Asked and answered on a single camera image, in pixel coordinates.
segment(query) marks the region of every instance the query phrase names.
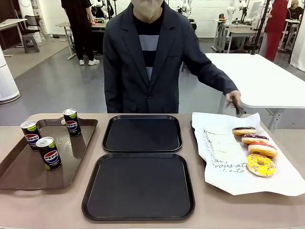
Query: soda can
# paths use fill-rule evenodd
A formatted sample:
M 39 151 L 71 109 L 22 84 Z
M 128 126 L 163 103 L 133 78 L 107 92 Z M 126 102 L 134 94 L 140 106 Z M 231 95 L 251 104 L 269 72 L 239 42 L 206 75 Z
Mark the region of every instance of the soda can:
M 61 157 L 52 137 L 43 137 L 36 143 L 47 170 L 55 170 L 61 166 Z
M 75 109 L 67 109 L 63 112 L 63 117 L 66 121 L 66 126 L 68 128 L 71 137 L 76 137 L 81 134 L 81 127 L 78 122 L 78 117 Z
M 36 121 L 26 121 L 20 125 L 25 139 L 28 141 L 32 150 L 37 151 L 38 148 L 36 143 L 39 139 L 41 139 L 41 134 L 39 128 L 36 124 Z

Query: yellow sprinkled donut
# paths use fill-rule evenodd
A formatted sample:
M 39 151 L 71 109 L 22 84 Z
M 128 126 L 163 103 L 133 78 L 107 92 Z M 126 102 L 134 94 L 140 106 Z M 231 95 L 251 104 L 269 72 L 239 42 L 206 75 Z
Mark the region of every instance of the yellow sprinkled donut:
M 247 159 L 247 168 L 252 173 L 260 177 L 269 177 L 275 173 L 275 164 L 266 156 L 260 154 L 250 154 Z

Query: red dress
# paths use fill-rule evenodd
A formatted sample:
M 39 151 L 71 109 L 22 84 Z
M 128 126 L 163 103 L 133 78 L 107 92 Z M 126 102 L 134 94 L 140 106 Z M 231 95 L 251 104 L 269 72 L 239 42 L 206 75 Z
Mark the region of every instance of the red dress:
M 267 21 L 265 29 L 267 33 L 267 50 L 265 58 L 272 62 L 275 60 L 277 48 L 283 35 L 287 5 L 287 0 L 275 0 L 270 12 L 272 18 Z

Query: dark blazer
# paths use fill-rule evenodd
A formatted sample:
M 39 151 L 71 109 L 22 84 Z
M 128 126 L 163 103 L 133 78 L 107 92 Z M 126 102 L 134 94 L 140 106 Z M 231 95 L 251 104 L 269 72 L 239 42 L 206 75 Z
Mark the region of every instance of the dark blazer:
M 150 82 L 134 25 L 132 4 L 107 23 L 103 62 L 108 113 L 178 113 L 178 77 L 182 61 L 200 82 L 224 94 L 237 90 L 233 81 L 200 51 L 188 19 L 165 2 L 163 10 Z

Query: chair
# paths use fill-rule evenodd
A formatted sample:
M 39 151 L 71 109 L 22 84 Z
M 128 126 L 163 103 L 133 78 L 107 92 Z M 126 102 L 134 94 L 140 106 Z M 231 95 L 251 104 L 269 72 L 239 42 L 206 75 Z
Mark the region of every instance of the chair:
M 28 27 L 28 26 L 37 26 L 37 27 L 40 28 L 40 29 L 38 29 L 38 30 L 28 30 L 28 29 L 26 28 L 26 29 L 24 29 L 24 30 L 21 31 L 21 33 L 22 33 L 23 35 L 34 34 L 34 33 L 36 33 L 36 32 L 40 32 L 40 31 L 41 31 L 41 27 L 40 27 L 40 24 L 39 24 L 39 20 L 40 20 L 40 19 L 39 19 L 39 16 L 29 16 L 29 15 L 25 15 L 24 18 L 26 19 L 25 24 L 26 24 L 27 27 Z
M 39 25 L 39 16 L 25 16 L 26 22 L 26 27 L 25 29 L 22 29 L 22 40 L 23 40 L 23 45 L 24 45 L 24 51 L 25 53 L 30 53 L 30 52 L 40 52 L 37 42 L 34 37 L 34 33 L 40 32 L 41 27 Z M 27 27 L 28 26 L 37 26 L 39 29 L 37 30 L 29 30 Z

